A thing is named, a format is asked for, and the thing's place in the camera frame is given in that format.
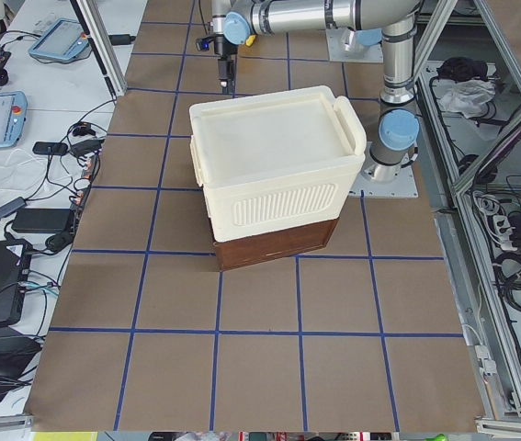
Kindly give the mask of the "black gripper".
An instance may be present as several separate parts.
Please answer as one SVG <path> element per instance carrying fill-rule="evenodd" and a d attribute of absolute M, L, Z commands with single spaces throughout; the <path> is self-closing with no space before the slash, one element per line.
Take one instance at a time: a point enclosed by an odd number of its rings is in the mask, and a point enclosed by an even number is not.
<path fill-rule="evenodd" d="M 237 54 L 237 46 L 229 42 L 223 34 L 210 33 L 196 39 L 196 48 L 198 51 L 213 50 L 218 58 L 218 80 L 221 87 L 234 90 L 237 68 L 231 57 Z"/>

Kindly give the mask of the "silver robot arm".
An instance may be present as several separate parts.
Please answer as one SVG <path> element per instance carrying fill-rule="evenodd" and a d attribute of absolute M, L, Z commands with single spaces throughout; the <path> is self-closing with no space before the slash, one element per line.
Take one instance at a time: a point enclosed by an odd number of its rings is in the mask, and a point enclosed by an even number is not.
<path fill-rule="evenodd" d="M 214 1 L 206 34 L 197 39 L 198 51 L 213 50 L 219 81 L 233 89 L 233 56 L 249 39 L 305 30 L 323 30 L 330 38 L 332 58 L 369 61 L 379 50 L 383 87 L 378 135 L 371 144 L 362 174 L 387 184 L 410 167 L 420 125 L 413 111 L 414 37 L 417 1 L 314 0 Z"/>

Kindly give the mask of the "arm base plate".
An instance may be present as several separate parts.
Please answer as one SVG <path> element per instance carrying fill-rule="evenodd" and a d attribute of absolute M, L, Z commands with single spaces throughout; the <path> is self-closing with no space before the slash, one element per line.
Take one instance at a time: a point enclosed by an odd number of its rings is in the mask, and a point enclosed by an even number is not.
<path fill-rule="evenodd" d="M 327 29 L 325 35 L 331 62 L 383 63 L 380 28 Z"/>
<path fill-rule="evenodd" d="M 353 198 L 418 198 L 419 192 L 409 164 L 412 157 L 407 150 L 396 165 L 376 162 L 371 154 L 372 141 L 367 142 L 365 162 L 348 192 Z"/>

